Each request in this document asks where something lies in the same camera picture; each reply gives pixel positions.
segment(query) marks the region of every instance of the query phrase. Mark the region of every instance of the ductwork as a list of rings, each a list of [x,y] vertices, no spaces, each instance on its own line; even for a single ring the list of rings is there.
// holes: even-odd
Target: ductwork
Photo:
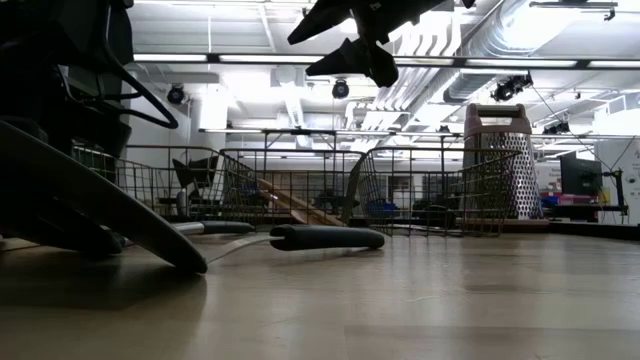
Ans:
[[[453,14],[453,2],[440,11],[422,14],[420,23],[402,35],[398,55],[451,56],[460,46],[459,19]],[[389,89],[381,89],[373,103],[376,109],[405,110],[433,78],[433,69],[400,69],[399,80]]]
[[[291,65],[278,66],[274,73],[278,84],[285,90],[284,103],[287,107],[291,128],[305,128],[302,103],[296,86],[296,68]],[[313,139],[304,135],[296,136],[296,149],[313,149]]]
[[[569,17],[562,11],[552,13],[544,9],[530,8],[531,1],[505,0],[478,32],[462,46],[459,55],[464,57],[529,56],[569,24]],[[455,81],[444,91],[438,86],[438,84],[450,82],[454,76]],[[495,74],[461,73],[457,69],[442,69],[419,97],[417,104],[424,102],[463,104],[494,78]]]

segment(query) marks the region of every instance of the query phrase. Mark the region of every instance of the ceiling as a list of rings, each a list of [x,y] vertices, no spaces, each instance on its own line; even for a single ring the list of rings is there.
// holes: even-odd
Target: ceiling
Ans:
[[[478,36],[476,32],[480,27],[476,27],[476,24],[482,21],[498,2],[498,0],[478,0],[477,6],[472,10],[466,10],[456,4],[453,15],[450,17],[455,19],[455,24],[459,26],[458,36],[465,40]],[[625,6],[624,11],[619,11],[612,21],[603,20],[606,14],[604,11],[577,14],[574,12],[571,13],[570,19],[567,19],[566,15],[549,12],[521,16],[514,20],[521,30],[514,41],[530,42],[531,39],[528,37],[534,36],[532,34],[554,27],[558,28],[557,32],[529,56],[636,58],[640,56],[640,37],[634,35],[640,26],[640,6],[628,0],[620,0],[619,3],[621,7]],[[301,20],[302,9],[311,6],[312,2],[308,3],[304,0],[267,2],[138,0],[135,7],[129,11],[129,15],[132,20],[134,48],[137,53],[327,54],[338,48],[345,38],[357,38],[353,26],[342,24],[301,44],[289,45],[286,38]],[[554,21],[564,22],[550,26],[549,24]],[[448,36],[451,44],[454,43],[455,38],[454,31],[451,30],[453,28],[451,26],[447,29],[448,33],[444,34],[445,38]],[[438,31],[436,29],[433,32],[436,40],[442,37],[442,33]],[[397,40],[386,44],[385,50],[393,54],[403,54],[411,39],[406,34],[404,32]],[[155,79],[154,85],[160,88],[169,86],[165,81],[158,81],[158,79],[162,80],[163,76],[166,79],[168,75],[217,74],[220,83],[227,89],[228,119],[233,126],[237,128],[250,125],[266,128],[272,126],[275,119],[290,114],[288,105],[292,93],[280,86],[277,79],[274,80],[273,71],[277,67],[277,65],[160,64],[145,65],[145,68],[140,67],[134,70],[141,73],[143,79],[145,75]],[[407,112],[405,116],[388,115],[387,118],[390,120],[382,121],[380,124],[400,124],[399,126],[404,127],[405,130],[414,124],[419,126],[416,129],[419,128],[420,131],[434,131],[438,125],[445,124],[450,126],[451,131],[462,131],[461,119],[465,118],[465,107],[461,105],[464,104],[454,106],[443,104],[442,100],[434,100],[432,97],[419,97],[420,94],[437,85],[436,73],[437,70],[432,70],[429,76],[433,80],[425,82],[425,86],[420,88],[412,86],[415,82],[409,80],[398,84],[398,90],[392,90],[392,92],[407,94],[415,88],[415,100],[410,107],[403,110]],[[416,74],[418,72],[408,73],[409,76],[416,76]],[[534,132],[538,133],[545,125],[556,121],[556,116],[570,119],[574,129],[579,129],[581,133],[588,133],[592,131],[590,127],[595,110],[622,93],[634,92],[635,89],[640,92],[640,71],[532,71],[531,75],[537,93],[533,89],[527,89],[509,103],[523,103],[526,106],[531,122],[537,126]],[[469,102],[495,103],[489,94],[495,87],[496,81],[505,76],[496,76],[493,81],[475,91]],[[342,117],[340,124],[344,125],[348,123],[348,109],[358,104],[364,109],[360,111],[360,115],[354,115],[356,119],[360,119],[352,122],[356,124],[366,118],[368,108],[374,110],[371,105],[384,98],[384,91],[389,91],[378,89],[367,78],[349,76],[347,77],[350,86],[349,97],[335,100],[331,95],[334,82],[333,77],[305,77],[297,83],[295,97],[304,114],[309,114],[306,118],[317,120],[319,123],[320,119],[325,119],[322,114],[333,114]],[[204,84],[187,84],[186,86],[196,98],[203,91],[203,87]],[[333,117],[326,117],[326,119],[329,120],[325,126],[335,128],[336,123],[332,120]],[[257,137],[252,139],[248,135],[229,135],[228,139],[232,142],[256,140],[262,143],[263,141],[258,140]],[[280,141],[293,143],[293,138],[282,137]],[[353,139],[344,141],[346,144],[354,142]],[[415,144],[420,145],[423,142],[418,140]],[[566,146],[558,147],[558,152],[566,151],[573,142],[566,141],[563,144]]]

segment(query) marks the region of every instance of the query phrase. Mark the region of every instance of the wooden board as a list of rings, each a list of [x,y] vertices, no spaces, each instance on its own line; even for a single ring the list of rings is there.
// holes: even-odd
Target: wooden board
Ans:
[[[189,239],[166,220],[86,166],[1,119],[0,162],[11,164],[60,201],[176,267],[207,271],[205,259]]]
[[[291,216],[303,224],[345,226],[345,224],[335,216],[328,215],[324,211],[316,209],[306,201],[292,195],[288,191],[280,189],[266,180],[258,179],[258,186],[263,190],[260,191],[262,196],[275,203],[278,207],[289,210]]]

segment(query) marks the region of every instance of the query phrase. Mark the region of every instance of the metal wire frame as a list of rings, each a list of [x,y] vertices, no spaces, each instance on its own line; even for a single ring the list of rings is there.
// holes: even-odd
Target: metal wire frame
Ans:
[[[471,165],[463,167],[461,159],[445,161],[455,152],[472,157]],[[386,155],[384,164],[381,154]],[[425,162],[422,154],[435,155],[435,161]],[[444,147],[372,149],[363,159],[358,183],[368,224],[388,235],[500,235],[517,154]]]
[[[310,223],[348,226],[363,153],[345,150],[223,149],[220,191],[227,220],[258,229]]]
[[[77,146],[73,157],[169,221],[191,221],[211,213],[220,154],[195,146],[129,145],[128,159]]]

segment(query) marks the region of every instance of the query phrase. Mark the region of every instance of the laminate floor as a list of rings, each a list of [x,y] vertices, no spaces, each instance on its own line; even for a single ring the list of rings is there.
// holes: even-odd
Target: laminate floor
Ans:
[[[223,238],[199,238],[203,253]],[[640,358],[640,244],[395,237],[258,245],[182,274],[141,248],[0,253],[0,359]]]

